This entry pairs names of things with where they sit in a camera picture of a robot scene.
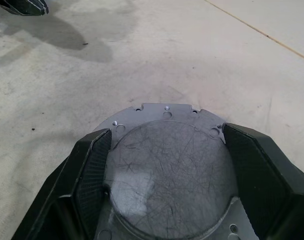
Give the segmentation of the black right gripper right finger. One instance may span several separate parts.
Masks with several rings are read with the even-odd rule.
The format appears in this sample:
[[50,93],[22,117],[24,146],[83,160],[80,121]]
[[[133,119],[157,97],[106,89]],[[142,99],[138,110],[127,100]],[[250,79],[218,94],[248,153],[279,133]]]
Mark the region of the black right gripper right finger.
[[239,197],[261,240],[304,240],[304,172],[269,136],[224,123]]

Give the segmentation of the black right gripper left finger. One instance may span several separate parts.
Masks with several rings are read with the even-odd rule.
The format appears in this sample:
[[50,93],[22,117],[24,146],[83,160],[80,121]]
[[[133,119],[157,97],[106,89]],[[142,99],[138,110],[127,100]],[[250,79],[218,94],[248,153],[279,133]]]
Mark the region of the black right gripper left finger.
[[12,239],[94,239],[111,139],[111,130],[105,128],[76,142],[45,180]]

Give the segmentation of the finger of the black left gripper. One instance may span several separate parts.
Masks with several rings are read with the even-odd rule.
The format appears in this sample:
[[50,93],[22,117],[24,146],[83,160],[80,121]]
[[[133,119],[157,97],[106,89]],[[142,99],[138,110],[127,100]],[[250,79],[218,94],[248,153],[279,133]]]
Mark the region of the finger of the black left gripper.
[[43,16],[49,13],[44,0],[0,0],[0,8],[18,16]]

